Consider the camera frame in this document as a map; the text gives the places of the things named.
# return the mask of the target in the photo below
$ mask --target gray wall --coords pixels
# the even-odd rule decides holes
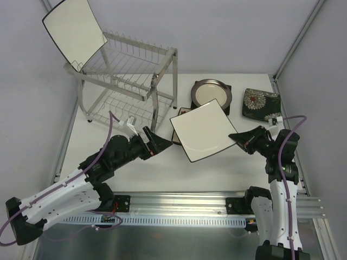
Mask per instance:
[[[309,118],[298,130],[299,156],[313,193],[329,212],[342,259],[347,259],[346,12],[346,0],[329,0],[280,78],[288,114]]]
[[[76,100],[76,82],[44,29],[39,1],[6,0],[0,8],[0,224],[5,202],[45,188]],[[10,228],[2,242],[13,241]],[[14,259],[17,246],[0,248]]]
[[[280,66],[316,2],[88,1],[103,29],[178,48],[181,73],[270,74]]]

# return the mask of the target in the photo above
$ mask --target wire dish rack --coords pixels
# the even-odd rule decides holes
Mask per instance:
[[[177,49],[163,49],[111,31],[102,33],[105,44],[86,64],[65,64],[65,69],[78,80],[79,106],[88,122],[108,125],[109,110],[123,121],[133,115],[137,119],[136,130],[145,138],[144,126],[155,132],[170,107],[177,108]],[[171,63],[172,95],[157,90]],[[85,81],[105,88],[89,109],[83,104]]]

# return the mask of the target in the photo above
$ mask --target round plate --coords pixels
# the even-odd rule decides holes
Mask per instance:
[[[232,92],[223,82],[218,80],[196,82],[190,95],[193,103],[198,107],[216,99],[222,109],[226,109],[232,102]]]

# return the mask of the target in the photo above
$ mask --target dark floral plate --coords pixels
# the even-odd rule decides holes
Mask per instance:
[[[242,115],[266,122],[281,116],[281,96],[247,88],[243,97]]]

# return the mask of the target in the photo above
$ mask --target white table surface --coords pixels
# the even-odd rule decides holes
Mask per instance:
[[[190,90],[196,80],[216,79],[232,86],[233,100],[230,120],[236,130],[249,131],[266,123],[242,116],[243,95],[246,88],[272,92],[267,74],[179,74],[178,109],[170,109],[157,134],[171,140],[170,118],[180,107],[190,107]],[[164,75],[158,89],[172,88],[172,75]],[[101,93],[102,88],[86,84],[83,98],[86,107]],[[108,127],[97,122],[88,123],[79,109],[64,160],[61,179],[78,167],[88,156],[97,152],[105,142]],[[191,163],[181,146],[172,145],[161,154],[142,161],[137,159],[118,169],[107,183],[114,191],[244,191],[250,186],[269,188],[265,173],[265,158],[258,153],[248,155],[233,146],[219,154]]]

